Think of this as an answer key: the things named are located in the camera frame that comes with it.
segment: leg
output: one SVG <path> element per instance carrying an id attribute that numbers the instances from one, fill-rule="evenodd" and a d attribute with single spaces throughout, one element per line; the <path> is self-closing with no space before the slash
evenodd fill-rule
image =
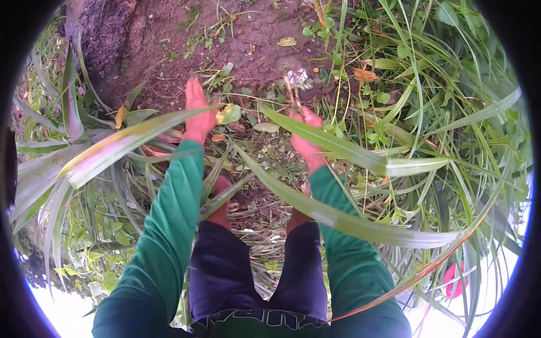
<path id="1" fill-rule="evenodd" d="M 216 182 L 217 193 L 231 185 L 222 178 Z M 194 321 L 227 309 L 261 308 L 263 302 L 254 287 L 250 248 L 230 231 L 228 204 L 199 224 L 188 288 Z"/>
<path id="2" fill-rule="evenodd" d="M 318 224 L 294 210 L 286 228 L 282 276 L 269 303 L 272 308 L 327 320 L 327 290 L 323 282 Z"/>

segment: dry leaf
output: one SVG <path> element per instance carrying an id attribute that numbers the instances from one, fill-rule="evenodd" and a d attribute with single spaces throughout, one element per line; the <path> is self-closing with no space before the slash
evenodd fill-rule
<path id="1" fill-rule="evenodd" d="M 220 142 L 226 139 L 226 136 L 224 134 L 216 134 L 213 135 L 210 139 L 212 142 Z"/>
<path id="2" fill-rule="evenodd" d="M 239 134 L 243 134 L 246 130 L 246 127 L 244 124 L 240 123 L 239 121 L 231 122 L 227 125 L 231 130 L 238 132 Z"/>
<path id="3" fill-rule="evenodd" d="M 144 144 L 141 146 L 141 149 L 143 149 L 143 152 L 147 156 L 168 156 L 168 155 L 171 155 L 170 153 L 163 153 L 163 152 L 159 151 L 157 148 L 154 148 L 154 147 L 148 146 L 148 145 L 144 145 Z"/>
<path id="4" fill-rule="evenodd" d="M 366 69 L 354 68 L 353 73 L 355 74 L 355 78 L 359 81 L 379 81 L 375 73 Z"/>
<path id="5" fill-rule="evenodd" d="M 159 134 L 158 136 L 156 136 L 156 138 L 158 140 L 166 141 L 166 142 L 169 142 L 169 143 L 179 143 L 180 142 L 180 137 L 175 137 L 175 136 L 171 136 L 171 135 L 167 135 L 167 134 Z"/>
<path id="6" fill-rule="evenodd" d="M 277 43 L 278 46 L 282 46 L 282 47 L 291 47 L 291 46 L 295 46 L 297 45 L 297 41 L 295 40 L 294 37 L 285 37 L 283 39 L 280 39 L 280 42 Z"/>
<path id="7" fill-rule="evenodd" d="M 124 121 L 124 118 L 126 117 L 127 113 L 128 113 L 128 109 L 126 109 L 126 107 L 124 106 L 121 106 L 118 109 L 118 112 L 116 113 L 116 116 L 115 116 L 116 129 L 120 129 L 120 127 L 122 126 L 122 121 Z"/>

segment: hand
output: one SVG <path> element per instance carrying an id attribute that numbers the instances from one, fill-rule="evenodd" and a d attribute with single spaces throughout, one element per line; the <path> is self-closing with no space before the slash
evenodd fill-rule
<path id="1" fill-rule="evenodd" d="M 191 77 L 186 84 L 186 109 L 208 107 L 207 98 L 203 87 L 196 77 Z M 182 135 L 183 140 L 193 140 L 204 145 L 207 134 L 216 126 L 217 109 L 204 111 L 186 120 L 186 131 Z"/>
<path id="2" fill-rule="evenodd" d="M 306 107 L 302 107 L 302 115 L 294 110 L 291 110 L 289 112 L 289 116 L 296 121 L 305 123 L 306 125 L 311 125 L 313 127 L 323 126 L 323 120 L 321 117 L 314 114 Z M 291 135 L 291 145 L 306 161 L 310 175 L 324 165 L 327 165 L 325 158 L 319 154 L 323 151 L 322 147 L 315 145 L 295 134 Z"/>

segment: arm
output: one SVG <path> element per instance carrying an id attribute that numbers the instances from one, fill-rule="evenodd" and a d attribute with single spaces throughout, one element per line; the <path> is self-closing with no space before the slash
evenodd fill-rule
<path id="1" fill-rule="evenodd" d="M 187 108 L 206 107 L 201 86 L 190 79 Z M 187 121 L 177 151 L 190 154 L 171 161 L 165 179 L 145 218 L 145 230 L 120 282 L 104 299 L 94 318 L 94 337 L 165 336 L 170 330 L 189 264 L 203 182 L 203 143 L 215 111 Z"/>
<path id="2" fill-rule="evenodd" d="M 291 117 L 315 127 L 323 125 L 321 118 L 305 107 L 303 116 L 292 113 Z M 326 160 L 319 156 L 323 149 L 297 135 L 292 135 L 291 143 L 308 165 L 314 198 L 356 215 Z M 370 243 L 321 224 L 319 228 L 325 242 L 333 317 L 360 308 L 394 288 L 391 274 Z M 410 324 L 395 299 L 333 322 L 331 327 L 336 337 L 411 337 Z"/>

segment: bare leg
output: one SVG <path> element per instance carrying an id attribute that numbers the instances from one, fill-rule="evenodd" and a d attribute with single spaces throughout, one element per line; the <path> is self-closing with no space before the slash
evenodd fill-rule
<path id="1" fill-rule="evenodd" d="M 222 191 L 229 188 L 231 185 L 233 185 L 231 182 L 229 182 L 225 177 L 218 176 L 218 179 L 216 180 L 216 184 L 214 185 L 214 193 L 219 194 Z M 221 207 L 218 208 L 215 212 L 213 212 L 210 216 L 207 217 L 207 221 L 216 223 L 220 226 L 223 226 L 227 230 L 231 231 L 231 223 L 227 219 L 227 211 L 229 210 L 229 201 L 224 203 Z"/>
<path id="2" fill-rule="evenodd" d="M 291 217 L 289 218 L 289 221 L 287 222 L 286 235 L 289 235 L 289 233 L 293 231 L 293 229 L 303 224 L 304 222 L 310 222 L 310 221 L 313 221 L 313 219 L 301 213 L 297 209 L 293 209 L 293 211 L 291 211 Z"/>

